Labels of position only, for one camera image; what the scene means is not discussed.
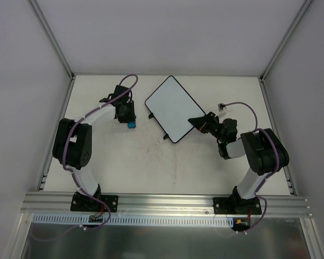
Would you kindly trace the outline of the blue whiteboard eraser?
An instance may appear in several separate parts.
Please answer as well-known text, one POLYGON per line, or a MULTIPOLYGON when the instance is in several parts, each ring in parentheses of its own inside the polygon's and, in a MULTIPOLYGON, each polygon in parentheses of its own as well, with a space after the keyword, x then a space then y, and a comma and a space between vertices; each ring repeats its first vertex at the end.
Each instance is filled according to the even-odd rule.
POLYGON ((127 127, 128 127, 129 129, 136 128, 136 122, 135 122, 135 121, 129 122, 129 123, 127 124, 127 127))

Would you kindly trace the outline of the white board with black frame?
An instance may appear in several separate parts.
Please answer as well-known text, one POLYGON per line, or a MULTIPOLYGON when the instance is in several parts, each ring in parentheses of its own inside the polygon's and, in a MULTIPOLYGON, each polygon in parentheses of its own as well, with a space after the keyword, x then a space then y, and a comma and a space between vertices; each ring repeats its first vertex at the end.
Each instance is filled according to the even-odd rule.
POLYGON ((203 117, 205 111, 177 81, 168 76, 155 91, 145 100, 149 118, 155 118, 164 131, 164 139, 178 143, 194 126, 190 118, 203 117))

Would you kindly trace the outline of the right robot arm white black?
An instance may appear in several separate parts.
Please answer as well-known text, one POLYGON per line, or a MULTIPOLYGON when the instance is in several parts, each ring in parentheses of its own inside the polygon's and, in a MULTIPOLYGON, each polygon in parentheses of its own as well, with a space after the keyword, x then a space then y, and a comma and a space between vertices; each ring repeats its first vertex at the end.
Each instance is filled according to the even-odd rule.
POLYGON ((258 129, 237 137, 237 121, 225 119, 220 122, 214 113, 188 120, 199 132, 209 133, 218 143, 220 156, 234 159, 245 156, 249 169, 243 180, 233 188, 227 198, 213 198, 213 209, 217 215, 262 214, 257 192, 274 173, 289 164, 289 155, 270 129, 258 129))

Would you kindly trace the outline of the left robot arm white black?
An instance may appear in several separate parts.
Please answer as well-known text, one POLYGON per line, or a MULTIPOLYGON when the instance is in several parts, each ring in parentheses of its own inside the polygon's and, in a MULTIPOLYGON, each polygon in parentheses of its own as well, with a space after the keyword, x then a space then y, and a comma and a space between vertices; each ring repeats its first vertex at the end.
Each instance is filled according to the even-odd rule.
POLYGON ((69 171, 77 186, 71 210, 94 212, 104 208, 100 185, 94 179, 89 162, 92 156, 92 135, 111 120, 136 127, 134 101, 130 88, 117 85, 114 92, 99 101, 98 107, 79 119, 63 118, 57 128, 52 156, 69 171))

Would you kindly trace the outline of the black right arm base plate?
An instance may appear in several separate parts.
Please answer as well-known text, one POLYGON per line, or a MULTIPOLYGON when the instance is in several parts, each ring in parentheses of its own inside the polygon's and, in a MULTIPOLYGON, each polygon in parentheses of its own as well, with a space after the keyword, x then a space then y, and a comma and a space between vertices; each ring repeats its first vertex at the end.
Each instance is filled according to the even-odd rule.
POLYGON ((230 197, 214 197, 213 210, 215 215, 261 215, 260 200, 255 197, 253 199, 239 199, 234 201, 230 197))

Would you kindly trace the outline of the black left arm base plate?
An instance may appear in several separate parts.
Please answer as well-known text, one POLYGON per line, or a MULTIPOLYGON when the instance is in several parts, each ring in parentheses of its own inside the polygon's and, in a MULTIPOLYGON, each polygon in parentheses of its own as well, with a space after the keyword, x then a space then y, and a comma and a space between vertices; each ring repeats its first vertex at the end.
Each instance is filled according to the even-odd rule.
MULTIPOLYGON (((99 200, 102 200, 112 213, 117 212, 118 207, 117 195, 101 195, 99 200)), ((99 212, 102 204, 78 192, 74 193, 71 201, 70 210, 72 212, 99 212)))

